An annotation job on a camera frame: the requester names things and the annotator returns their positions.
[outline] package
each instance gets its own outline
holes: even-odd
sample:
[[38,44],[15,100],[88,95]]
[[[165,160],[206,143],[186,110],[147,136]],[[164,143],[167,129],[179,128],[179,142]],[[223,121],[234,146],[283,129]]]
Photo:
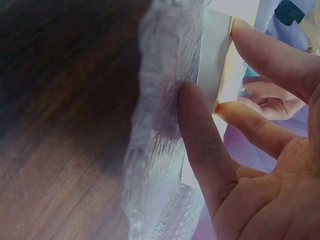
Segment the package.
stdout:
[[140,97],[123,166],[130,240],[190,240],[199,221],[203,195],[181,184],[185,147],[176,98],[183,82],[197,80],[209,3],[153,0],[140,23]]

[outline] wooden table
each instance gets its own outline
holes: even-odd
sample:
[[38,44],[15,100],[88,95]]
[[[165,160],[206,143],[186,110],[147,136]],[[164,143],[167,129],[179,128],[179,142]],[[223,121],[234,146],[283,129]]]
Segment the wooden table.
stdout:
[[125,240],[150,0],[0,1],[0,240]]

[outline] finger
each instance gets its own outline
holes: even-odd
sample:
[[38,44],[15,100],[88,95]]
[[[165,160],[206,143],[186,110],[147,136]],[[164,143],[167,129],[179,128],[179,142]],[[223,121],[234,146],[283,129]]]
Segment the finger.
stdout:
[[260,98],[277,98],[285,101],[296,99],[292,93],[283,88],[265,81],[249,82],[244,84],[244,89],[247,93],[253,94]]
[[256,102],[252,101],[249,98],[246,97],[239,97],[238,102],[245,104],[246,106],[252,108],[255,110],[258,114],[264,116],[267,120],[273,121],[273,120],[287,120],[287,112],[285,110],[279,111],[279,109],[270,106],[270,105],[264,105],[260,106]]
[[233,23],[231,36],[243,59],[263,78],[305,103],[320,82],[320,58],[258,32],[243,20]]
[[256,103],[255,101],[247,98],[247,97],[239,97],[237,99],[238,102],[247,105],[248,107],[252,108],[253,110],[255,110],[257,113],[259,114],[263,114],[261,107],[258,105],[258,103]]
[[177,108],[190,165],[213,218],[238,182],[237,165],[225,149],[205,97],[197,86],[181,87]]
[[227,102],[218,105],[216,113],[229,125],[271,157],[278,159],[283,149],[295,135],[240,102]]
[[236,175],[238,179],[247,178],[247,179],[255,179],[260,178],[266,175],[267,173],[264,171],[260,171],[258,169],[241,165],[236,160],[232,158],[234,164],[236,165]]

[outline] fingernail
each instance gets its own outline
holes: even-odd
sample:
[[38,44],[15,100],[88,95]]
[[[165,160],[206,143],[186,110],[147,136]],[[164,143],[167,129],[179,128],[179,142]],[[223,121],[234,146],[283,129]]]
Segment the fingernail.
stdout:
[[244,21],[244,20],[242,20],[241,18],[238,18],[238,17],[236,17],[233,20],[232,27],[233,28],[251,28],[251,29],[253,28],[246,21]]

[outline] palm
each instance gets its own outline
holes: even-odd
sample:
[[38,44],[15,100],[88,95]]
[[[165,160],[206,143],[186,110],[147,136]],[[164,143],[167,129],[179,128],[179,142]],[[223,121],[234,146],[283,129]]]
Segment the palm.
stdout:
[[[241,240],[318,239],[320,181],[301,161],[307,159],[307,144],[306,139],[294,139],[279,156],[273,172],[240,178],[213,219],[217,236]],[[242,174],[252,176],[250,169]]]
[[278,162],[271,173],[232,159],[203,93],[185,85],[178,120],[188,158],[219,240],[300,240],[320,236],[320,58],[235,21],[232,38],[260,75],[309,105],[309,136],[299,137],[239,102],[216,113]]

